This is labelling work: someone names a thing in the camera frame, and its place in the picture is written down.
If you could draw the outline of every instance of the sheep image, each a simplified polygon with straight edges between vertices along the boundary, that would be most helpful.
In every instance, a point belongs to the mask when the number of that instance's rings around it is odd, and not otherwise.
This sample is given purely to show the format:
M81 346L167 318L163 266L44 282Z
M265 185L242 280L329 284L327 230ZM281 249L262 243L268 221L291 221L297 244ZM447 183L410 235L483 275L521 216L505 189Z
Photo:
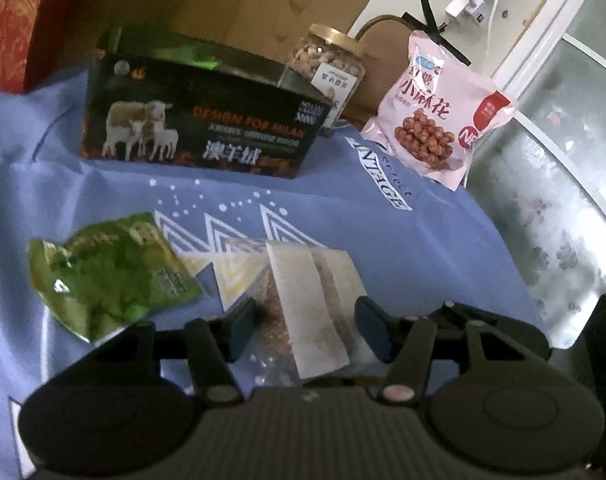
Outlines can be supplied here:
M179 133L174 129L167 129L164 123L159 121L154 122L152 125L152 132L154 133L154 150L149 160L153 160L156 150L160 148L158 160L163 160L164 150L167 148L166 157L174 158L176 154L176 145L179 142Z
M148 103L116 101L110 107L105 121L106 140L103 144L102 156L109 152L116 156L116 144L125 143L125 160L129 160L132 146L138 142L138 154L145 154L145 141L142 133L136 135L132 130L131 121L165 122L165 111L172 108L171 104L162 101L150 101Z

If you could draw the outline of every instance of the green snack bag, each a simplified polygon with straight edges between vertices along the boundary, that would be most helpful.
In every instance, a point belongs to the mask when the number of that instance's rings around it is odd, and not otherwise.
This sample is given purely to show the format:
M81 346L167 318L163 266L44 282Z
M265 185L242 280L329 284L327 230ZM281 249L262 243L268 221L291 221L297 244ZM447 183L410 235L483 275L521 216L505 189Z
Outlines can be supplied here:
M150 213L89 225L62 245L30 240L28 262L52 314L89 342L202 295Z

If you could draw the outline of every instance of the gold lid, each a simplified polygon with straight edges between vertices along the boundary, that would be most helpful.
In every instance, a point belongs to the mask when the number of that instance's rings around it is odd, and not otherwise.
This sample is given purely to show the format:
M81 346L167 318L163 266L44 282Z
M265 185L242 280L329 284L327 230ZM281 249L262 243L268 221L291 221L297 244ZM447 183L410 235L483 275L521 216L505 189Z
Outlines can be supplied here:
M327 43L333 43L356 56L361 56L363 54L364 45L360 41L350 38L347 34L343 34L335 28L314 23L310 26L309 31L322 40L327 41Z

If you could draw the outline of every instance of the blue cloth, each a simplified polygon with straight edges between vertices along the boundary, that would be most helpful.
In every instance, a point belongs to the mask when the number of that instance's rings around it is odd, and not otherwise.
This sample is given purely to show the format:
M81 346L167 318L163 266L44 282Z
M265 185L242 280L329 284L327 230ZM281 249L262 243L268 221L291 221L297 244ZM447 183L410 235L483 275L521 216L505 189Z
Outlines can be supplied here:
M157 211L178 250L215 250L238 233L323 244L350 253L368 294L390 313L428 314L456 300L542 327L502 239L467 191L421 178L353 128L317 139L294 180L87 161L78 155L85 89L81 73L28 96L0 94L0 480L19 477L8 398L23 402L91 349L44 314L28 277L30 238L61 241L86 224ZM159 329L221 313L208 273L200 278L210 296L157 314ZM234 365L245 389L257 367L247 355ZM165 374L188 377L179 367Z

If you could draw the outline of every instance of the snack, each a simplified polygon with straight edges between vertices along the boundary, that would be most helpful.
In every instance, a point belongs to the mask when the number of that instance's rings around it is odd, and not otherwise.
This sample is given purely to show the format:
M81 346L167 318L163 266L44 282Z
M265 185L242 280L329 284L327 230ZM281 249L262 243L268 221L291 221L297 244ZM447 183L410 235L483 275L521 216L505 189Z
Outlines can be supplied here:
M30 240L28 262L52 314L90 342L202 294L150 213L89 225L62 245Z
M354 323L354 303L367 293L349 254L288 242L261 247L246 239L229 239L228 247L247 255L247 242L269 258L250 295L259 303L257 334L281 369L307 379L339 369L361 373L375 362Z
M410 36L409 61L361 135L456 190L470 167L472 142L507 123L516 102L423 32Z
M454 152L451 145L454 134L436 126L436 121L428 119L422 108L416 110L413 117L404 118L394 135L411 156L425 162L432 170L451 169L448 158Z
M317 23L296 44L289 66L334 104L323 123L323 131L334 126L365 75L358 60L361 54L362 45L357 40Z

